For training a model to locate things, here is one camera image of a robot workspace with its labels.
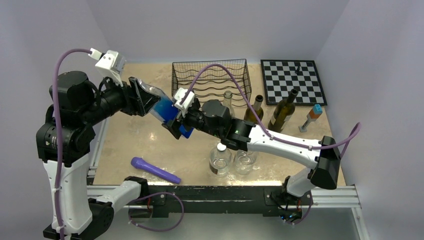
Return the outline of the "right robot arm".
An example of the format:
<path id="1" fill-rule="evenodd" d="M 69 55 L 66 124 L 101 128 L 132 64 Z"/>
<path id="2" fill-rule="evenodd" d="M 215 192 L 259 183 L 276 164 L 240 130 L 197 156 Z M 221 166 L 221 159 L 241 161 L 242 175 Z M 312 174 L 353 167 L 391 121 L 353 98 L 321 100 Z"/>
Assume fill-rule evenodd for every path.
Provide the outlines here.
<path id="1" fill-rule="evenodd" d="M 341 156 L 330 136 L 325 135 L 321 140 L 302 139 L 263 130 L 253 122 L 232 117 L 230 110 L 216 99 L 203 105 L 193 103 L 185 113 L 178 109 L 176 116 L 162 125 L 176 139 L 184 130 L 196 129 L 219 138 L 231 150 L 267 153 L 305 166 L 289 176 L 280 191 L 282 200 L 288 204 L 314 187 L 334 190 L 338 186 Z"/>

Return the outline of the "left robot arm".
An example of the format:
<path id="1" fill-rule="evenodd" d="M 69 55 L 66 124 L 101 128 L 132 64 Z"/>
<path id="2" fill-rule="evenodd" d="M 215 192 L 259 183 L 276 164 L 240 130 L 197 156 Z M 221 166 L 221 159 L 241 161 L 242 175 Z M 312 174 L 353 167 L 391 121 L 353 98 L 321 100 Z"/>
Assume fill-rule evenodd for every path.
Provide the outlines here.
<path id="1" fill-rule="evenodd" d="M 160 97 L 134 77 L 116 85 L 105 77 L 95 86 L 82 71 L 58 76 L 58 107 L 49 106 L 45 123 L 36 133 L 39 158 L 47 172 L 54 208 L 60 213 L 43 236 L 58 240 L 94 240 L 105 233 L 116 212 L 134 201 L 146 203 L 148 182 L 141 177 L 126 177 L 121 185 L 99 197 L 88 197 L 87 174 L 94 126 L 117 112 L 145 116 Z"/>

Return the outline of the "blue square glass bottle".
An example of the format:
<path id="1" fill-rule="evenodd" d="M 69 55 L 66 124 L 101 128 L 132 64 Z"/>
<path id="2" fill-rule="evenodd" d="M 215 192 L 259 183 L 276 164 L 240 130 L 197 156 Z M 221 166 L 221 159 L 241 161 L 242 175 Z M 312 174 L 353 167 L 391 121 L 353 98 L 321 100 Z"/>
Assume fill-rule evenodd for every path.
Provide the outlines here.
<path id="1" fill-rule="evenodd" d="M 179 110 L 173 106 L 173 100 L 159 87 L 151 86 L 151 90 L 155 94 L 160 96 L 160 101 L 153 107 L 149 112 L 152 114 L 160 123 L 166 123 L 169 120 L 175 120 Z"/>

